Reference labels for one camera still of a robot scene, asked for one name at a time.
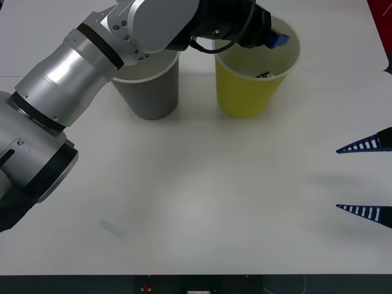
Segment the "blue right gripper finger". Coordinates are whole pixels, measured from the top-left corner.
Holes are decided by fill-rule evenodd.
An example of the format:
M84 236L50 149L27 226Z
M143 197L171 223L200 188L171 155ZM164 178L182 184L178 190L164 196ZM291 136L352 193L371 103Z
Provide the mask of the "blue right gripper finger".
M362 138L337 149L338 154L365 153L365 152L391 152L391 128L377 132L370 137Z
M356 216L378 223L384 227L392 228L391 206L357 206L337 204L336 207Z

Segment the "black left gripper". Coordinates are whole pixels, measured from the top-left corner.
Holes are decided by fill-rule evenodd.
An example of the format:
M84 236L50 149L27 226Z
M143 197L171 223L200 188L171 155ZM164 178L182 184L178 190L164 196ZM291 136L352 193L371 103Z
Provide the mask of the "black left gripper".
M251 20L236 43L244 48L254 48L264 45L268 33L268 48L284 46L290 40L286 34L271 29L271 14L263 7L253 2L226 2L225 11L228 13L229 30L225 39L233 41L245 27L253 10Z

